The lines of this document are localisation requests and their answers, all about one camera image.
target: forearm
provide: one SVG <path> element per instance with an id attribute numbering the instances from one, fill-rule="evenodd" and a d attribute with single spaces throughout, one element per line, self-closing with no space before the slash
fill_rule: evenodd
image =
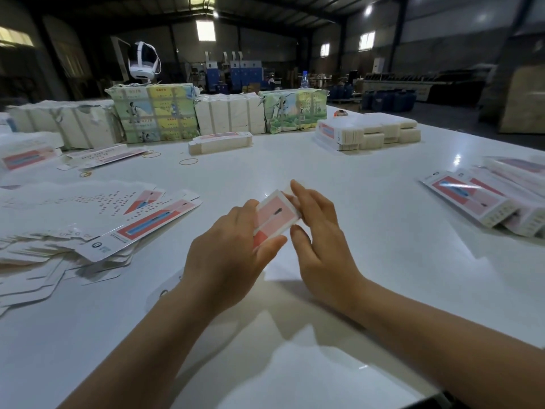
<path id="1" fill-rule="evenodd" d="M 210 320 L 180 283 L 160 298 L 59 409 L 159 406 Z"/>
<path id="2" fill-rule="evenodd" d="M 351 318 L 473 409 L 545 407 L 545 352 L 372 282 Z"/>

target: hand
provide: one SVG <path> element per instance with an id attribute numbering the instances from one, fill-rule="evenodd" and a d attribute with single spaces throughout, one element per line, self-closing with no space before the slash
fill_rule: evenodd
<path id="1" fill-rule="evenodd" d="M 263 268 L 287 241 L 279 235 L 253 249 L 258 203 L 250 199 L 243 207 L 234 207 L 191 243 L 179 286 L 194 295 L 211 318 L 248 294 Z"/>
<path id="2" fill-rule="evenodd" d="M 303 214 L 312 233 L 311 242 L 300 226 L 294 225 L 290 230 L 301 277 L 318 300 L 351 317 L 366 279 L 338 226 L 335 206 L 321 193 L 305 189 L 295 180 L 291 186 L 297 198 L 287 197 Z"/>

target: bottle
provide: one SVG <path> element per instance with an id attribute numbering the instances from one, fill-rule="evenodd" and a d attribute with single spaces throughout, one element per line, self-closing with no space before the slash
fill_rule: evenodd
<path id="1" fill-rule="evenodd" d="M 301 78 L 301 88 L 309 88 L 309 72 L 303 70 L 303 77 Z"/>

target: left hand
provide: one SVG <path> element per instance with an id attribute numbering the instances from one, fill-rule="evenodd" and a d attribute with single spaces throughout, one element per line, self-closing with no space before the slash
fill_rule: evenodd
<path id="1" fill-rule="evenodd" d="M 286 243 L 283 235 L 253 249 L 255 207 L 250 199 L 218 219 L 191 243 L 184 275 L 178 287 L 192 295 L 203 311 L 214 318 L 240 302 L 265 266 Z"/>

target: table surface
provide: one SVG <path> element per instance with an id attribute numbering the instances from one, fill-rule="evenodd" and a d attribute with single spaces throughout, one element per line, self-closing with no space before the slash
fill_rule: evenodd
<path id="1" fill-rule="evenodd" d="M 335 108 L 328 107 L 328 112 Z M 183 267 L 191 241 L 249 198 L 291 178 L 335 202 L 360 271 L 402 295 L 545 346 L 541 241 L 477 227 L 416 181 L 483 155 L 528 148 L 421 125 L 422 142 L 340 153 L 313 132 L 254 137 L 250 148 L 190 157 L 186 143 L 150 144 L 156 158 L 97 168 L 91 179 L 145 181 L 198 192 L 203 204 L 144 240 L 119 278 L 60 283 L 50 299 L 0 318 L 0 400 L 56 407 L 144 316 L 148 295 Z M 54 167 L 35 181 L 85 181 Z M 4 177 L 2 184 L 17 182 Z M 249 295 L 204 332 L 181 369 L 173 407 L 401 408 L 435 394 L 431 383 L 368 334 L 312 301 L 291 243 Z"/>

